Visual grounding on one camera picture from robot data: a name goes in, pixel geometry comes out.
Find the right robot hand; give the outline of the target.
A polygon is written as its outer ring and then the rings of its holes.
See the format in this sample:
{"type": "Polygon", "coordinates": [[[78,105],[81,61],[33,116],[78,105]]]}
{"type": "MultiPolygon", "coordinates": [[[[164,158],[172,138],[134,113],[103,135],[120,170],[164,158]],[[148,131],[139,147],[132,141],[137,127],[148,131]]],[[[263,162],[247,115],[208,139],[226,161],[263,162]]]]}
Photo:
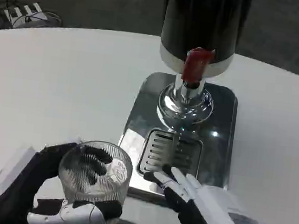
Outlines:
{"type": "Polygon", "coordinates": [[[232,193],[203,185],[177,167],[163,165],[160,171],[148,171],[143,177],[162,189],[166,203],[178,214],[181,224],[259,224],[232,193]]]}

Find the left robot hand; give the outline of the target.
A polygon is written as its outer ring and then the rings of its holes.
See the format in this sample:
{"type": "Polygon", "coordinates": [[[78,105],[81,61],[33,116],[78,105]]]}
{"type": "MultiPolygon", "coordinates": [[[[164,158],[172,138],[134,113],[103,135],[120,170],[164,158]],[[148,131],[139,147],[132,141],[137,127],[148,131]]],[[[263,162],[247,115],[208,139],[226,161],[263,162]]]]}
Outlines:
{"type": "Polygon", "coordinates": [[[24,150],[18,159],[0,172],[0,224],[100,224],[118,219],[122,203],[69,201],[34,197],[43,183],[59,175],[63,156],[79,146],[77,142],[52,145],[36,151],[24,150]]]}

